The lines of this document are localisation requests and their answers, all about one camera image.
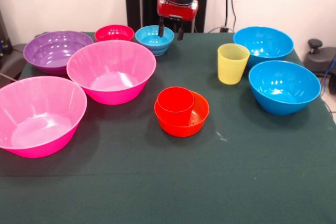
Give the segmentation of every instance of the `cup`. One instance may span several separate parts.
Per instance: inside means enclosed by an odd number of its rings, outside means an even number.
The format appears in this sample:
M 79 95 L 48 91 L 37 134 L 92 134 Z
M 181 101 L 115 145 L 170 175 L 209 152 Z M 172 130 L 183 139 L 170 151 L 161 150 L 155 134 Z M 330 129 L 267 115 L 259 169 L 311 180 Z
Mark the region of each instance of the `cup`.
M 195 103 L 192 92 L 182 87 L 170 87 L 157 96 L 158 114 L 168 124 L 188 126 Z
M 238 44 L 230 43 L 218 48 L 218 78 L 224 84 L 237 84 L 243 76 L 249 50 Z

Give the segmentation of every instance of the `red cup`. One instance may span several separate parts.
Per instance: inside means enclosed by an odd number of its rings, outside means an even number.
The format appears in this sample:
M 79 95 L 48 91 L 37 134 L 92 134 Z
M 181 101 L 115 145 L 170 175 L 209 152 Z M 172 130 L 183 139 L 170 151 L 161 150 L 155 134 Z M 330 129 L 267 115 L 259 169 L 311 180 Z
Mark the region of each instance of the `red cup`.
M 105 40 L 128 40 L 131 41 L 134 37 L 134 31 L 129 26 L 110 25 L 104 26 L 97 30 L 94 38 L 97 42 Z
M 194 103 L 192 92 L 182 87 L 164 89 L 157 96 L 157 107 L 161 118 L 168 124 L 176 126 L 189 125 Z

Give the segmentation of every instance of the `orange bowl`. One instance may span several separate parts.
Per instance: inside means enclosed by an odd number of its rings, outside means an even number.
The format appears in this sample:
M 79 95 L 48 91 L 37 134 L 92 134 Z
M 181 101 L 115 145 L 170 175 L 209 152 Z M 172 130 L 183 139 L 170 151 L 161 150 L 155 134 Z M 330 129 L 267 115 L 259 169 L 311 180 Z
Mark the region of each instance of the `orange bowl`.
M 158 110 L 158 101 L 155 102 L 154 111 L 159 121 L 161 128 L 168 134 L 178 137 L 187 137 L 196 134 L 203 127 L 206 118 L 209 115 L 209 104 L 206 99 L 200 94 L 190 91 L 195 98 L 195 103 L 190 117 L 190 122 L 188 126 L 176 126 L 166 123 L 161 115 L 160 110 Z

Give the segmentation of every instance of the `yellow cup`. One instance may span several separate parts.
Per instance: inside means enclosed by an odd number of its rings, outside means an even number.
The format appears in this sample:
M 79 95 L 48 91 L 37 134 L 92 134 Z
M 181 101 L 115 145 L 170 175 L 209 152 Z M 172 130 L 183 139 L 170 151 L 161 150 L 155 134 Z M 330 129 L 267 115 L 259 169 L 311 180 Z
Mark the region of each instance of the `yellow cup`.
M 218 48 L 218 78 L 224 84 L 237 84 L 247 64 L 249 50 L 230 43 Z

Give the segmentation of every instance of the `purple bowl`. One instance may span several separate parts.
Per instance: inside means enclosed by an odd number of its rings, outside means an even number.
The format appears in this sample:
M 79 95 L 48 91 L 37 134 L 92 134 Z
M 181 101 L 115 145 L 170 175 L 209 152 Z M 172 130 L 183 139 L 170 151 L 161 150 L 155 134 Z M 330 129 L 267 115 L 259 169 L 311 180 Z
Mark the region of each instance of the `purple bowl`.
M 39 70 L 56 75 L 66 75 L 67 63 L 77 50 L 92 44 L 90 36 L 77 31 L 53 31 L 29 42 L 23 56 Z

